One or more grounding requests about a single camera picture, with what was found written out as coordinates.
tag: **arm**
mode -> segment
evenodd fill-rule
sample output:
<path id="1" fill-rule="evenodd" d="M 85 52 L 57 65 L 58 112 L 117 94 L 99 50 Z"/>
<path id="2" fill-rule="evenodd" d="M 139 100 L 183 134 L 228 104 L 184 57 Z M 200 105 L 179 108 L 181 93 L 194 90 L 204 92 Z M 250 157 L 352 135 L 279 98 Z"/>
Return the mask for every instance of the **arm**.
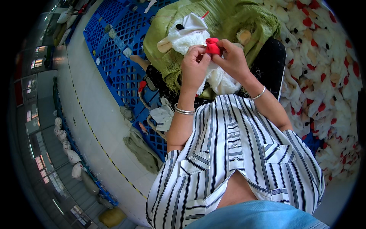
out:
<path id="1" fill-rule="evenodd" d="M 226 59 L 223 59 L 215 54 L 212 58 L 213 61 L 236 79 L 248 91 L 250 97 L 258 96 L 263 91 L 264 86 L 250 72 L 242 49 L 226 39 L 218 41 L 217 45 L 223 47 L 228 55 Z M 280 131 L 292 130 L 286 111 L 268 90 L 265 90 L 261 97 L 255 99 L 254 103 L 258 111 Z"/>
<path id="2" fill-rule="evenodd" d="M 201 46 L 191 46 L 182 61 L 182 87 L 177 107 L 194 110 L 194 99 L 202 84 L 207 67 L 211 61 L 208 54 L 202 56 L 206 49 Z M 167 133 L 167 151 L 182 150 L 192 134 L 193 115 L 174 113 L 169 132 Z"/>

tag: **floor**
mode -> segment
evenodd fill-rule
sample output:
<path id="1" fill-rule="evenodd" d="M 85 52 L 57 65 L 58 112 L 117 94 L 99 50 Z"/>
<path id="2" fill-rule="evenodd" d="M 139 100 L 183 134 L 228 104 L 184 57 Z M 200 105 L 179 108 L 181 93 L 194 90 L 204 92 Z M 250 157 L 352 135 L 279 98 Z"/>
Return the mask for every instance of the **floor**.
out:
<path id="1" fill-rule="evenodd" d="M 74 140 L 91 169 L 119 201 L 119 207 L 128 218 L 138 225 L 148 226 L 144 196 L 149 194 L 156 175 L 148 172 L 125 146 L 123 137 L 128 135 L 131 124 L 121 115 L 118 104 L 91 58 L 83 36 L 85 26 L 101 2 L 98 0 L 82 17 L 67 47 L 56 49 L 54 60 L 59 70 L 60 98 Z M 347 201 L 353 184 L 329 185 L 323 203 L 314 215 L 332 225 Z"/>

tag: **hand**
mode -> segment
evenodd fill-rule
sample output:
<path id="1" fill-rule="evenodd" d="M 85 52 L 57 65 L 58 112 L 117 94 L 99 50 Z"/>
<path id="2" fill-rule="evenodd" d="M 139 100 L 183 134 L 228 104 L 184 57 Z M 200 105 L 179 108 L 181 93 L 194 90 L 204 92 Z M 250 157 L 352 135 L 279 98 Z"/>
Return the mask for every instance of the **hand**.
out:
<path id="1" fill-rule="evenodd" d="M 181 91 L 192 91 L 195 94 L 206 77 L 206 70 L 211 56 L 203 45 L 189 47 L 182 60 L 182 88 Z"/>
<path id="2" fill-rule="evenodd" d="M 212 56 L 212 60 L 226 71 L 232 78 L 240 82 L 243 78 L 250 75 L 247 61 L 244 52 L 238 46 L 227 39 L 222 39 L 217 42 L 220 48 L 224 48 L 227 52 L 226 59 L 223 59 L 217 54 Z"/>

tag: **silver bangle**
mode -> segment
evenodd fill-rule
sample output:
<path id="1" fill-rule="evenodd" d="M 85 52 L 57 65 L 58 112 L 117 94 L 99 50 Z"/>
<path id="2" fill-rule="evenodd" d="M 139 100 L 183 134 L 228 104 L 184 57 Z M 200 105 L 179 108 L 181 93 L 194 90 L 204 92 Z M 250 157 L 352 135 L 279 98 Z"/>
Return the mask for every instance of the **silver bangle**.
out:
<path id="1" fill-rule="evenodd" d="M 174 108 L 175 108 L 175 111 L 178 113 L 185 114 L 185 115 L 194 115 L 194 113 L 196 112 L 196 109 L 194 109 L 194 111 L 185 111 L 185 110 L 179 109 L 177 107 L 177 105 L 178 105 L 178 103 L 174 104 Z"/>
<path id="2" fill-rule="evenodd" d="M 266 86 L 264 86 L 262 93 L 260 93 L 259 95 L 257 95 L 257 96 L 256 96 L 256 97 L 254 97 L 254 98 L 248 98 L 248 99 L 250 99 L 250 100 L 255 100 L 255 99 L 257 99 L 257 98 L 261 97 L 265 90 L 266 90 Z"/>

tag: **white striped shirt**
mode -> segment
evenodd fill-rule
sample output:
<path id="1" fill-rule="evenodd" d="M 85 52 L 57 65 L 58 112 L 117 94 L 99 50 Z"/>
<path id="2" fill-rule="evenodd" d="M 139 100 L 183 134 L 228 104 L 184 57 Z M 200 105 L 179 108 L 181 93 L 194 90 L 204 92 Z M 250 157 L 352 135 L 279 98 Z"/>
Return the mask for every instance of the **white striped shirt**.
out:
<path id="1" fill-rule="evenodd" d="M 147 198 L 153 228 L 183 228 L 215 210 L 238 170 L 258 200 L 313 214 L 324 177 L 309 148 L 291 130 L 281 132 L 254 102 L 216 96 L 200 106 L 182 151 L 168 152 Z"/>

